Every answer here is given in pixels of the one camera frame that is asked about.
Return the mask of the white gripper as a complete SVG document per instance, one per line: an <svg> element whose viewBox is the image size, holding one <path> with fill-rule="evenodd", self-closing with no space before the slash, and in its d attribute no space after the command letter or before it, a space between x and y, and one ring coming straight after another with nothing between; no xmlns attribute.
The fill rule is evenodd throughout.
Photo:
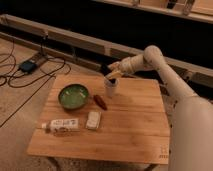
<svg viewBox="0 0 213 171"><path fill-rule="evenodd" d="M114 70L119 67L119 70L112 71L111 73L106 75L108 80L117 79L123 76L124 74L131 74L132 73L132 66L130 63L129 58L123 59L121 62L113 62L112 64L108 65L110 70Z"/></svg>

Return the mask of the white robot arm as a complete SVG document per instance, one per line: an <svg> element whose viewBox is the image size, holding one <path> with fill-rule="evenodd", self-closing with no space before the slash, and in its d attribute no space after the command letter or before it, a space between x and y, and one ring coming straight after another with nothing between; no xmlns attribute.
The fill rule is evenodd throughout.
<svg viewBox="0 0 213 171"><path fill-rule="evenodd" d="M200 97L150 45L142 54L109 65L108 79L155 70L176 100L172 115L168 171L213 171L213 104Z"/></svg>

